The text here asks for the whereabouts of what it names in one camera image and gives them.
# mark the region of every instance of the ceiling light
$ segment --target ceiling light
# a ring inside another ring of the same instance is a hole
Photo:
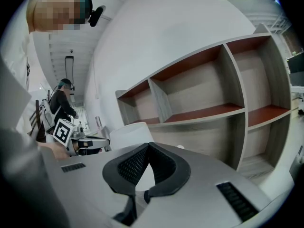
[[[74,83],[74,57],[66,56],[66,78]]]

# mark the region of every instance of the hand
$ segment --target hand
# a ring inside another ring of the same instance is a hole
[[[65,147],[59,142],[47,142],[47,143],[38,143],[41,147],[50,148],[53,151],[56,160],[63,160],[69,158]]]

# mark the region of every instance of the shelf compartment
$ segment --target shelf compartment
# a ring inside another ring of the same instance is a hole
[[[245,105],[236,65],[225,45],[192,55],[148,81],[164,124],[217,119],[220,114],[238,114]]]
[[[155,142],[209,155],[237,169],[245,135],[245,113],[211,122],[151,127]]]
[[[116,91],[116,98],[121,99],[121,98],[133,97],[147,89],[149,89],[149,83],[148,83],[148,80],[144,80],[143,82],[140,82],[140,83],[134,85],[132,88],[130,88],[126,91],[124,91],[124,90]]]
[[[248,131],[239,172],[256,178],[272,171],[282,154],[290,124],[290,114],[270,124]]]
[[[241,72],[249,112],[270,105],[291,109],[285,63],[270,35],[227,43]]]
[[[273,170],[274,167],[269,164],[266,155],[259,154],[244,158],[238,172],[248,179],[253,179],[266,175]]]
[[[153,124],[150,127],[193,124],[200,122],[213,121],[222,117],[229,117],[243,113],[245,109],[233,103],[218,105],[193,112],[172,115],[164,123]]]
[[[118,91],[116,95],[124,125],[137,122],[159,123],[148,82],[146,85],[142,84],[125,94]]]
[[[253,130],[262,127],[288,114],[290,114],[290,110],[275,105],[259,108],[248,113],[248,129]]]

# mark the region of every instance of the black jacket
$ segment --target black jacket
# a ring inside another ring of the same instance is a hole
[[[60,106],[61,109],[55,117],[55,124],[57,124],[60,118],[71,121],[70,117],[67,115],[76,116],[76,111],[70,106],[70,103],[67,101],[66,94],[63,91],[57,90],[53,94],[50,102],[50,109],[52,114],[55,114]]]

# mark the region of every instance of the ceiling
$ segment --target ceiling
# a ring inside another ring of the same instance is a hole
[[[106,10],[96,27],[86,24],[77,30],[34,33],[34,43],[42,70],[51,87],[66,77],[65,57],[74,56],[75,95],[84,94],[87,73],[94,49],[105,28],[127,0],[92,0],[94,9],[105,5]],[[290,26],[279,4],[274,0],[228,0],[257,26],[265,23],[273,33],[282,33]]]

